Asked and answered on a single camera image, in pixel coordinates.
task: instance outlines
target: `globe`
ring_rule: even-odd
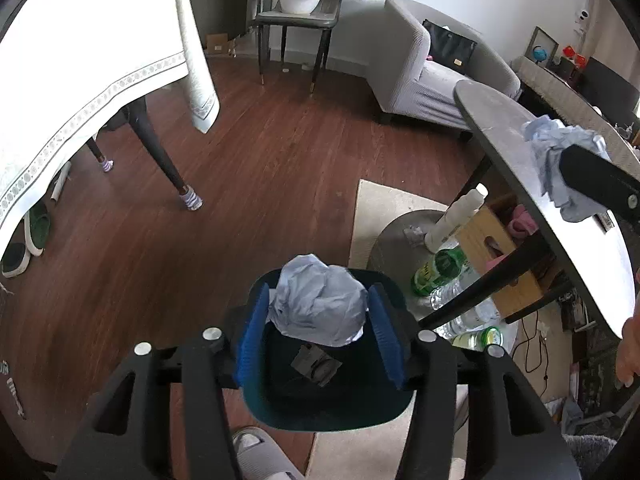
[[[547,57],[548,54],[546,53],[546,50],[541,46],[535,46],[533,48],[533,59],[535,59],[538,63],[546,61]]]

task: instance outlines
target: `crumpled tissue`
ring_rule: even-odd
[[[267,321],[282,335],[336,347],[362,336],[366,310],[367,291],[347,269],[305,254],[282,267]]]
[[[572,144],[578,144],[610,162],[607,145],[601,135],[580,126],[564,126],[562,121],[552,121],[546,115],[523,124],[522,135],[533,148],[542,193],[549,193],[565,221],[581,222],[597,213],[607,212],[604,206],[568,187],[560,173],[562,150]]]

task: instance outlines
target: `white flower pot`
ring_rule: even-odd
[[[288,14],[311,14],[320,0],[280,0],[283,12]]]

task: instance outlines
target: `television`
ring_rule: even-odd
[[[592,106],[597,106],[609,123],[623,128],[640,128],[636,107],[640,91],[612,69],[592,57],[578,79],[576,90]]]

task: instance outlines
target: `wooden floor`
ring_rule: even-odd
[[[0,408],[36,459],[59,462],[87,399],[137,342],[174,346],[215,325],[256,277],[296,254],[345,265],[360,178],[449,203],[479,159],[446,128],[374,122],[364,79],[322,73],[309,97],[299,67],[272,64],[261,86],[255,61],[210,63],[221,111],[207,135],[178,89],[148,96],[158,136],[204,206],[183,207],[128,126],[100,134],[113,171],[86,148],[76,154],[60,203],[47,199],[44,254],[3,279],[14,295],[0,359],[28,420],[7,388]],[[229,399],[231,425],[248,423],[239,396]],[[275,434],[304,468],[312,437]]]

